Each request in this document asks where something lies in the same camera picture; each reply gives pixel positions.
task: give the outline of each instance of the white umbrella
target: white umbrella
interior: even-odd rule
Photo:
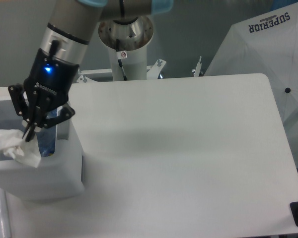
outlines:
[[[298,3],[232,25],[205,76],[243,73],[268,76],[282,121],[298,107]]]

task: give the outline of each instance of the tissue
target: tissue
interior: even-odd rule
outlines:
[[[0,153],[11,157],[21,164],[37,168],[41,161],[38,139],[26,142],[20,130],[0,129]]]

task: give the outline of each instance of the white plastic container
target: white plastic container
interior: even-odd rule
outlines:
[[[10,100],[0,101],[0,129],[21,129],[22,118]],[[57,126],[55,152],[38,168],[0,154],[0,188],[24,200],[71,197],[84,191],[82,147],[72,121]]]

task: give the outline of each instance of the white table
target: white table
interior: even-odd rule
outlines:
[[[13,238],[298,233],[298,174],[266,76],[73,85],[86,191],[9,195]]]

